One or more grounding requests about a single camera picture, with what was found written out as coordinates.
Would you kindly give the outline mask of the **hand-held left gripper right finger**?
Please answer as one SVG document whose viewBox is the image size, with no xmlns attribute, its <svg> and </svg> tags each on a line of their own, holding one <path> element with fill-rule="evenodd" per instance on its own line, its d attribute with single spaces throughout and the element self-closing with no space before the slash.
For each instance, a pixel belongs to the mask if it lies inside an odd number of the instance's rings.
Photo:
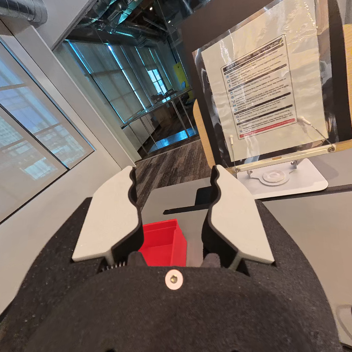
<svg viewBox="0 0 352 352">
<path fill-rule="evenodd" d="M 204 250 L 216 254 L 220 264 L 242 260 L 275 262 L 253 195 L 223 166 L 215 165 L 210 177 L 210 205 L 203 223 Z"/>
</svg>

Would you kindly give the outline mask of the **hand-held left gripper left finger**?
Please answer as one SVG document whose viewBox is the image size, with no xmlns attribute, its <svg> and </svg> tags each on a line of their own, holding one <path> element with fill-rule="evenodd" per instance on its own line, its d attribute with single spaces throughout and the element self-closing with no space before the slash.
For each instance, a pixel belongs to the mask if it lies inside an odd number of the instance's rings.
<svg viewBox="0 0 352 352">
<path fill-rule="evenodd" d="M 135 167 L 127 166 L 95 191 L 73 251 L 73 262 L 96 258 L 129 262 L 129 255 L 141 248 L 144 232 L 136 185 Z"/>
</svg>

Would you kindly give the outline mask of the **red plastic bin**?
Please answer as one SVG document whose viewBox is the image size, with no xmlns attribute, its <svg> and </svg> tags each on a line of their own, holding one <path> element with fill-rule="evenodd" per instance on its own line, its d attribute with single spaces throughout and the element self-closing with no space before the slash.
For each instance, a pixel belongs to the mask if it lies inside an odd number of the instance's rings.
<svg viewBox="0 0 352 352">
<path fill-rule="evenodd" d="M 145 224 L 143 232 L 139 252 L 148 266 L 186 266 L 187 240 L 177 219 Z"/>
</svg>

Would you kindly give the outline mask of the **clear acrylic sign holder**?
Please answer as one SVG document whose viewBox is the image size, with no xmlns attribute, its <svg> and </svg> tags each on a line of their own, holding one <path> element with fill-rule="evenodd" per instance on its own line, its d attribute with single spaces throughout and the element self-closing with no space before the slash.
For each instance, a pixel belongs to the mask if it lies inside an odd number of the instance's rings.
<svg viewBox="0 0 352 352">
<path fill-rule="evenodd" d="M 321 33 L 328 29 L 327 1 L 270 1 L 192 53 L 207 107 L 218 118 L 215 122 L 220 122 L 223 138 L 216 139 L 225 142 L 234 164 L 223 167 L 256 199 L 328 187 L 310 161 L 336 150 L 332 135 L 337 128 L 331 121 L 335 117 L 323 98 L 323 84 L 332 78 L 329 42 L 323 42 Z M 239 140 L 221 68 L 282 34 L 287 41 L 297 123 Z"/>
</svg>

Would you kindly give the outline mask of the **printed instruction sheet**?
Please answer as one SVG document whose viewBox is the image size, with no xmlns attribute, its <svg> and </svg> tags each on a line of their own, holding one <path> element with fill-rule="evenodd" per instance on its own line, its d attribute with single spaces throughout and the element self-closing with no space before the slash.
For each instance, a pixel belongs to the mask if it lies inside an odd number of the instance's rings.
<svg viewBox="0 0 352 352">
<path fill-rule="evenodd" d="M 297 123 L 282 34 L 221 68 L 239 140 Z"/>
</svg>

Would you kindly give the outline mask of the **yellow poster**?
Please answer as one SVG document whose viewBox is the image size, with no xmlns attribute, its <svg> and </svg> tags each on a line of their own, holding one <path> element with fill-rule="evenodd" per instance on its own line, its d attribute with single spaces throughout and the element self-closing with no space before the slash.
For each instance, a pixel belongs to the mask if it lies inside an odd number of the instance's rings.
<svg viewBox="0 0 352 352">
<path fill-rule="evenodd" d="M 174 64 L 173 69 L 181 89 L 185 89 L 188 86 L 188 81 L 183 69 L 183 65 L 181 62 L 178 62 Z"/>
</svg>

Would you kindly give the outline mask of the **black backing board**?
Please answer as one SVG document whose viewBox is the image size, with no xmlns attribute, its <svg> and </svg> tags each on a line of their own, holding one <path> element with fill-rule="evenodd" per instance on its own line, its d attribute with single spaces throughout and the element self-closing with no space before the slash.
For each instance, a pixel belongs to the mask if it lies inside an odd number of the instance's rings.
<svg viewBox="0 0 352 352">
<path fill-rule="evenodd" d="M 255 11 L 264 8 L 270 3 L 269 0 L 212 0 L 204 1 L 192 14 L 184 18 L 177 28 L 180 31 L 179 37 L 183 41 L 184 61 L 186 65 L 186 73 L 191 80 L 195 97 L 198 101 L 200 112 L 203 117 L 205 129 L 208 135 L 211 154 L 214 157 L 216 164 L 224 167 L 233 166 L 230 161 L 229 153 L 225 151 L 225 142 L 218 142 L 217 137 L 223 138 L 223 133 L 220 132 L 220 122 L 215 122 L 218 118 L 214 118 L 212 108 L 207 107 L 206 95 L 203 92 L 204 83 L 199 77 L 196 70 L 196 63 L 193 59 L 192 52 L 207 44 L 216 36 L 230 29 L 230 27 L 245 20 Z M 345 42 L 343 34 L 343 20 L 341 18 L 338 1 L 328 0 L 328 20 L 329 33 L 328 39 L 323 42 L 332 41 L 330 44 L 331 59 L 332 59 L 332 78 L 328 79 L 328 83 L 323 84 L 323 98 L 327 98 L 328 112 L 337 115 L 337 132 L 339 140 L 342 141 L 343 116 L 342 113 L 347 113 L 348 107 L 348 88 L 347 88 L 347 71 L 345 59 Z"/>
</svg>

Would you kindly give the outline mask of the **framed wall window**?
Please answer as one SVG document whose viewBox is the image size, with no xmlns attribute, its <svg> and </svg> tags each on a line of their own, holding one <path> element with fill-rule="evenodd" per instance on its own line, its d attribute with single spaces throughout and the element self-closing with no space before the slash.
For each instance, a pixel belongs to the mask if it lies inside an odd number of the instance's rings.
<svg viewBox="0 0 352 352">
<path fill-rule="evenodd" d="M 4 43 L 0 113 L 0 218 L 4 222 L 95 149 Z"/>
</svg>

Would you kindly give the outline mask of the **ribbed metal ceiling duct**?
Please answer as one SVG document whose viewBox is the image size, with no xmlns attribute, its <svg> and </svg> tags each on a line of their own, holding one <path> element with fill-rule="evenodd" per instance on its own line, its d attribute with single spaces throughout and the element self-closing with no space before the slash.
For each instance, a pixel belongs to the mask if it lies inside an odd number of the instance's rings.
<svg viewBox="0 0 352 352">
<path fill-rule="evenodd" d="M 47 22 L 47 10 L 42 0 L 1 0 L 0 15 L 44 24 Z"/>
</svg>

